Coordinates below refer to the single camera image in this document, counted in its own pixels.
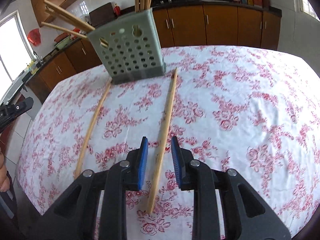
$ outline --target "floral tablecloth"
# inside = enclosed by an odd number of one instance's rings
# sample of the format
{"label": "floral tablecloth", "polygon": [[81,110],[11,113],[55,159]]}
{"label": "floral tablecloth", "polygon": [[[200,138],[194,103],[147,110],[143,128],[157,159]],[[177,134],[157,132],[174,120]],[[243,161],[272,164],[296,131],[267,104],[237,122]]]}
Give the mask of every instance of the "floral tablecloth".
{"label": "floral tablecloth", "polygon": [[[238,170],[294,236],[320,202],[318,76],[301,58],[270,50],[199,46],[162,53],[165,76],[111,87],[84,158],[83,170],[109,169],[147,136],[146,183],[126,196],[128,239],[191,239],[193,192],[177,187],[170,151],[174,135],[212,169]],[[160,189],[153,214],[147,215],[175,67],[179,75]],[[41,214],[73,181],[108,78],[101,65],[60,82],[26,135],[17,179]]]}

